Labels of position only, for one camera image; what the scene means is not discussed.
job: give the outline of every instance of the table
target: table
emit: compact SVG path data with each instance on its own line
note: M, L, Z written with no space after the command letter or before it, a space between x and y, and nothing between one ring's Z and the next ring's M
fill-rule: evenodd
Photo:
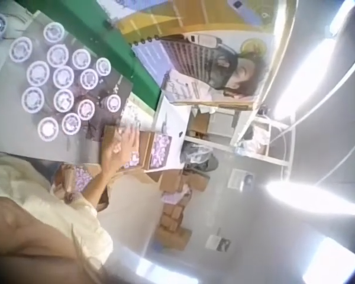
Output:
M41 39L42 27L50 21L43 13L37 12L24 35ZM72 44L81 46L76 40ZM5 61L0 71L0 151L72 164L97 163L99 143L86 139L84 131L70 137L60 132L54 141L48 143L38 137L37 123L41 117L26 113L20 101L21 94L27 87L25 71L24 66L15 64L10 59ZM120 78L115 70L112 70L110 76L114 82ZM131 83L124 78L119 85L119 96L121 92L128 95L130 91Z

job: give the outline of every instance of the fluorescent light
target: fluorescent light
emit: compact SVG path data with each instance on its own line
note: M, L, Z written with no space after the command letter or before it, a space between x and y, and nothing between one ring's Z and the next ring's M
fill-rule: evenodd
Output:
M355 204L316 186L290 182L271 182L267 191L279 201L317 214L355 215Z
M326 238L302 279L306 284L344 284L355 272L355 254Z
M335 15L333 21L329 26L331 35L335 36L342 27L344 20L352 8L355 7L355 0L345 0L339 9L337 15Z
M304 60L276 105L277 120L294 114L314 93L325 76L334 47L335 40L326 38Z

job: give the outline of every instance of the gray table surface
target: gray table surface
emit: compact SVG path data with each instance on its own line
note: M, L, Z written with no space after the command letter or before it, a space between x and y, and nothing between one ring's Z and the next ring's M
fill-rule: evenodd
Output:
M43 46L43 27L51 20L44 14L39 14L24 31L24 36L38 42L38 52L34 60L46 59L47 47ZM82 47L71 35L64 43L70 52ZM21 94L29 87L26 82L27 64L16 64L7 58L0 72L0 151L19 156L36 159L61 161L66 163L97 163L99 159L99 143L85 138L86 133L81 131L74 136L66 136L61 131L52 142L44 142L37 133L37 124L45 113L31 115L21 106ZM112 70L106 79L118 82L120 74ZM119 96L128 98L132 84L126 78L119 85ZM47 101L57 91L52 84L43 88Z

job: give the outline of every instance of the woman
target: woman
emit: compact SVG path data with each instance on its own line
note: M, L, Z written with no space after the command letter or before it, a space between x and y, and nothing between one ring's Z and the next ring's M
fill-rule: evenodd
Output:
M95 208L139 148L139 131L126 129L119 143L109 139L103 142L101 173L69 205L49 194L50 184L29 163L0 154L0 283L100 281L113 244Z

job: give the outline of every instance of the hand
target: hand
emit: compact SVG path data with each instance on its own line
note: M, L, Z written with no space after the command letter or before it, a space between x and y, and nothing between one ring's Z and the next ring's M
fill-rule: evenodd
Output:
M103 142L101 152L101 170L102 174L112 178L116 172L131 160L131 155L139 151L139 130L135 128L126 128L120 134L120 140L113 137L107 137L110 141Z

